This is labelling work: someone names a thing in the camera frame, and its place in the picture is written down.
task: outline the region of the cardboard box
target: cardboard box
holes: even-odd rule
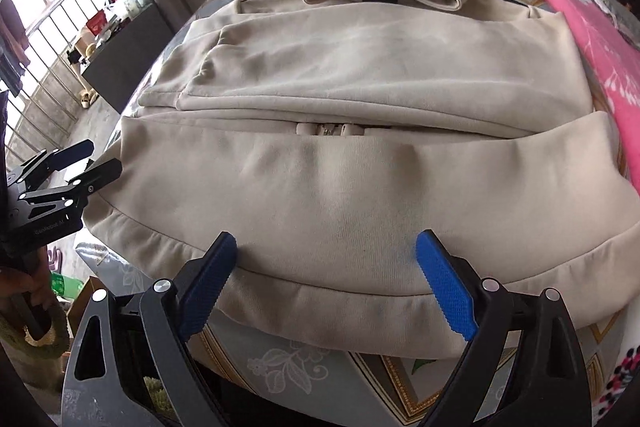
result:
[[[66,312],[66,318],[69,321],[69,327],[71,327],[71,333],[75,337],[80,327],[80,321],[84,315],[84,311],[89,304],[89,299],[96,290],[100,288],[107,289],[100,279],[94,276],[90,276],[89,280],[84,283],[84,287],[80,291],[78,298],[71,304],[71,308]]]

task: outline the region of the patterned tablecloth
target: patterned tablecloth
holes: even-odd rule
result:
[[[135,116],[140,92],[154,82],[162,61],[184,40],[189,24],[212,15],[231,1],[207,0],[200,7],[140,84],[126,115]],[[552,11],[544,0],[517,1]],[[120,255],[126,252],[118,254],[109,250],[87,230],[78,233],[75,248],[116,295],[142,291],[152,282]],[[634,319],[628,321],[627,315]],[[578,337],[591,397],[597,402],[606,391],[606,382],[614,368],[623,360],[621,344],[638,345],[640,304],[633,303],[624,311],[582,328]],[[456,360],[398,359],[305,346],[241,326],[220,312],[213,313],[197,341],[201,345],[193,349],[206,352],[217,372],[232,382],[285,407],[354,427],[394,427],[419,421],[435,402],[456,364]],[[514,351],[504,350],[480,416],[495,410]]]

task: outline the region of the metal bolt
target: metal bolt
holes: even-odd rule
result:
[[[554,288],[547,288],[545,290],[545,297],[547,299],[549,299],[550,301],[559,301],[560,300],[560,294],[558,293],[558,290],[556,290]]]
[[[161,279],[154,284],[154,292],[164,293],[171,288],[171,281],[167,279]]]
[[[104,288],[100,288],[99,290],[96,290],[93,295],[91,295],[91,298],[96,302],[100,302],[104,300],[106,296],[107,290],[105,290]]]
[[[482,281],[482,288],[488,292],[497,292],[500,289],[500,283],[495,279],[485,279]]]

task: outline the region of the blue gripper pad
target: blue gripper pad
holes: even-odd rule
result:
[[[415,255],[427,278],[438,305],[456,333],[461,333],[470,341],[478,331],[474,317],[474,302],[447,259],[447,251],[431,230],[418,234],[415,241]]]
[[[187,263],[200,265],[196,264],[199,269],[197,277],[180,298],[178,334],[183,342],[204,328],[226,280],[236,267],[237,259],[236,238],[228,232],[222,232],[204,257]]]

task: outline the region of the pink blanket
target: pink blanket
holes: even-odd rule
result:
[[[592,0],[545,0],[566,17],[602,85],[640,192],[640,52],[633,49]]]

